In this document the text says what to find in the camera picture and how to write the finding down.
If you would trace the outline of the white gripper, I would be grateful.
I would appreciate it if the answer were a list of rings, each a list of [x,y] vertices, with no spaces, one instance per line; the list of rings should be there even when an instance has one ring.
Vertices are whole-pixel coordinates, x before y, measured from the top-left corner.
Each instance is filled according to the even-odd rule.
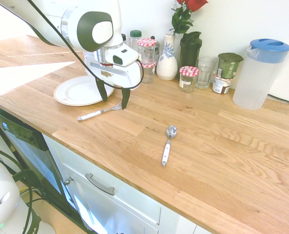
[[[123,87],[122,88],[122,109],[127,107],[130,89],[137,86],[141,81],[140,66],[137,62],[133,62],[131,65],[124,66],[102,66],[95,60],[93,52],[84,52],[84,62],[88,68],[98,77],[96,78],[96,85],[104,102],[107,101],[107,91],[105,89],[105,83]]]

